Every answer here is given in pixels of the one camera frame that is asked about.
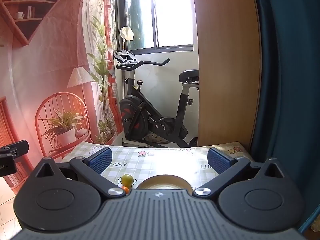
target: metal screw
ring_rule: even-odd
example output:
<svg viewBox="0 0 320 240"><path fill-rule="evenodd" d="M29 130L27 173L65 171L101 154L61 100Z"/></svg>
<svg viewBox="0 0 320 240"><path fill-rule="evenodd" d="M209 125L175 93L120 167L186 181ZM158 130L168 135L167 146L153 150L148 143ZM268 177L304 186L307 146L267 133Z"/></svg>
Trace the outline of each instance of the metal screw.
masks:
<svg viewBox="0 0 320 240"><path fill-rule="evenodd" d="M119 187L112 187L108 189L108 194L111 196L119 196L123 194L123 192L124 192L123 189Z"/></svg>
<svg viewBox="0 0 320 240"><path fill-rule="evenodd" d="M200 187L200 188L197 188L195 192L199 196L207 196L211 193L211 190L207 187Z"/></svg>

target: checkered tablecloth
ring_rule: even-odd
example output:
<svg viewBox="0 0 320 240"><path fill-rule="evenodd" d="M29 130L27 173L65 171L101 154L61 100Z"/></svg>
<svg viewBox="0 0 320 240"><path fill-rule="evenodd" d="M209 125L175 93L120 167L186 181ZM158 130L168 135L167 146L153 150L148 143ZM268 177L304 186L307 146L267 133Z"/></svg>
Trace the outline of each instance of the checkered tablecloth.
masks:
<svg viewBox="0 0 320 240"><path fill-rule="evenodd" d="M68 162L76 156L88 157L102 147L105 146L82 142L62 161ZM185 179L197 188L218 175L207 161L207 153L212 146L172 149L107 147L112 150L112 163L101 175L116 185L120 184L124 174L133 176L133 188L152 176L170 174ZM239 142L214 147L232 157L245 156L252 160Z"/></svg>

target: cup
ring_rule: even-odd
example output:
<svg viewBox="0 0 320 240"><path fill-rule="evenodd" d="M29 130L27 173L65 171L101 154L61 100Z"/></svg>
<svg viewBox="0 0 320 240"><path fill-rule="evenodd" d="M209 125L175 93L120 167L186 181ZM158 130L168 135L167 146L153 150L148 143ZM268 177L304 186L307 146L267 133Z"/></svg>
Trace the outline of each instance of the cup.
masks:
<svg viewBox="0 0 320 240"><path fill-rule="evenodd" d="M18 13L16 13L16 14L14 15L14 18L15 18L16 20L23 19L23 18L24 18L24 13L18 12Z"/></svg>

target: exercise bike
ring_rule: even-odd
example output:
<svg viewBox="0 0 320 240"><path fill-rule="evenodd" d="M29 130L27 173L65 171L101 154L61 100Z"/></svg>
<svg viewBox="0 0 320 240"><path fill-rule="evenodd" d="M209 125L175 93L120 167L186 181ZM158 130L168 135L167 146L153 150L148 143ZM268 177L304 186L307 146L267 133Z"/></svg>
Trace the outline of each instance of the exercise bike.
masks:
<svg viewBox="0 0 320 240"><path fill-rule="evenodd" d="M189 143L184 141L188 130L183 125L184 115L187 105L192 105L193 99L189 99L189 88L199 89L199 70L186 70L179 75L179 81L182 83L182 93L175 118L162 116L155 107L140 92L140 86L143 81L138 80L138 87L134 85L134 71L143 64L163 66L170 59L162 63L152 61L137 61L135 55L126 50L114 50L114 58L118 63L116 68L129 71L129 78L124 82L128 84L127 95L120 100L120 110L124 133L126 140L135 140L157 148L167 148L158 143L144 140L149 131L162 137L169 142L176 143L179 147L196 147L197 137L194 137Z"/></svg>

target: white flower pot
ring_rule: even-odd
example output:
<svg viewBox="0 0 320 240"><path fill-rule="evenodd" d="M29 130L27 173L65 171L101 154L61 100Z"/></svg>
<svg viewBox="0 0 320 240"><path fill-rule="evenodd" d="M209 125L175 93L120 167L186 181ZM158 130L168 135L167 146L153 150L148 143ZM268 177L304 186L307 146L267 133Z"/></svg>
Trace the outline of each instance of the white flower pot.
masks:
<svg viewBox="0 0 320 240"><path fill-rule="evenodd" d="M58 142L61 144L61 146L65 146L69 143L72 143L76 140L76 132L75 128L63 133L57 135Z"/></svg>

